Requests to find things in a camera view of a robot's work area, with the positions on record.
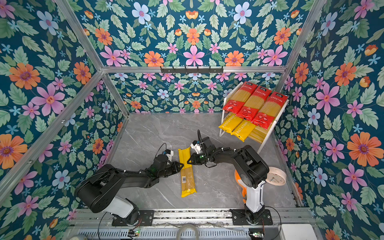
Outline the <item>yellow pasta bag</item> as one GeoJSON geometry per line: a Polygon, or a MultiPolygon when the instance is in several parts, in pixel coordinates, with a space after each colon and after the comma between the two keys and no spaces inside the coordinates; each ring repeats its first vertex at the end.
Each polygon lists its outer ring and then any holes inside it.
{"type": "Polygon", "coordinates": [[[231,134],[235,128],[242,123],[242,121],[242,118],[238,117],[236,114],[230,113],[219,126],[219,129],[231,134]]]}
{"type": "Polygon", "coordinates": [[[239,140],[244,142],[246,138],[255,129],[256,125],[250,121],[243,120],[232,132],[231,135],[237,137],[239,140]]]}
{"type": "Polygon", "coordinates": [[[197,192],[193,166],[188,164],[188,160],[191,158],[191,148],[188,147],[186,149],[178,149],[178,152],[180,163],[184,165],[181,170],[181,197],[185,198],[197,192]]]}

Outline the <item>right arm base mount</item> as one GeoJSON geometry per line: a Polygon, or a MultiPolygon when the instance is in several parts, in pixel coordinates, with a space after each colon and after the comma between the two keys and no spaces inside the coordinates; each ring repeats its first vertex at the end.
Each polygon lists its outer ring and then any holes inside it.
{"type": "Polygon", "coordinates": [[[252,213],[249,210],[230,209],[234,226],[271,226],[273,219],[269,210],[260,210],[257,213],[252,213]]]}

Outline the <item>yellow pasta bag bottom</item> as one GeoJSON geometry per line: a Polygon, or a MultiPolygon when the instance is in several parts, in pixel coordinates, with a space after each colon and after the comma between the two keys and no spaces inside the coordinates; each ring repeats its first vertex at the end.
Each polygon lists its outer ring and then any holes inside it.
{"type": "Polygon", "coordinates": [[[188,147],[186,149],[178,149],[178,152],[180,163],[184,165],[181,170],[181,197],[185,198],[197,192],[193,166],[188,164],[188,160],[191,158],[191,148],[188,147]]]}

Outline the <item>yellow pasta bag top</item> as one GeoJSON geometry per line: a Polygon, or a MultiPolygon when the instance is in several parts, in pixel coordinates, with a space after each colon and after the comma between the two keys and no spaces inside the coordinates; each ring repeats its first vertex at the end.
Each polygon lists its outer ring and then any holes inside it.
{"type": "Polygon", "coordinates": [[[242,118],[238,117],[236,114],[230,113],[219,126],[219,129],[231,134],[235,128],[242,123],[242,121],[242,118]]]}

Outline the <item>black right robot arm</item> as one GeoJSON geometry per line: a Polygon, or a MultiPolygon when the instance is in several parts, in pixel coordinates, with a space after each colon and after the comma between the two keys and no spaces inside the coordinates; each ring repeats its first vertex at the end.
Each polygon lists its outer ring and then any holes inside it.
{"type": "Polygon", "coordinates": [[[257,224],[265,211],[264,185],[270,172],[269,166],[250,145],[240,149],[217,148],[209,137],[202,138],[200,131],[197,131],[197,136],[198,139],[191,144],[195,152],[187,163],[207,168],[218,164],[234,166],[240,177],[239,184],[246,191],[245,217],[251,225],[257,224]]]}

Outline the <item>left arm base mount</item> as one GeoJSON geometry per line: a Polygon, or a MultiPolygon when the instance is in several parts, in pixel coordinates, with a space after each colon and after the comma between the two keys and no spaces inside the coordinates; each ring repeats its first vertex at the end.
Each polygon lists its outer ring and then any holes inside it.
{"type": "Polygon", "coordinates": [[[154,210],[133,210],[126,218],[114,215],[113,227],[148,227],[154,220],[154,210]]]}

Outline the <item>red spaghetti bag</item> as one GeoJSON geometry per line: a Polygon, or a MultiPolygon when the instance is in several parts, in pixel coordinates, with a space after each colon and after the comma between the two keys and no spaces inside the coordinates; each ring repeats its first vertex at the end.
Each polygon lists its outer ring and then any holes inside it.
{"type": "Polygon", "coordinates": [[[230,95],[223,107],[223,110],[237,114],[257,87],[257,84],[253,84],[251,82],[243,83],[232,95],[230,95]]]}
{"type": "Polygon", "coordinates": [[[272,92],[251,123],[267,130],[283,108],[287,99],[288,96],[286,95],[272,92]]]}
{"type": "Polygon", "coordinates": [[[264,105],[271,92],[270,89],[258,86],[236,116],[243,120],[251,121],[264,105]]]}

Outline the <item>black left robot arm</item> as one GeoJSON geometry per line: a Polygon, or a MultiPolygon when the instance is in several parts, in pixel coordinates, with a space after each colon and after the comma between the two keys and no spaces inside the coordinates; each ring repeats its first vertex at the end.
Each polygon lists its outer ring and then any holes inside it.
{"type": "Polygon", "coordinates": [[[168,155],[160,154],[152,165],[138,172],[127,171],[104,165],[95,174],[82,181],[75,190],[75,195],[93,213],[107,212],[122,219],[137,221],[137,206],[127,199],[117,196],[123,188],[148,189],[167,178],[181,172],[184,164],[170,161],[168,155]]]}

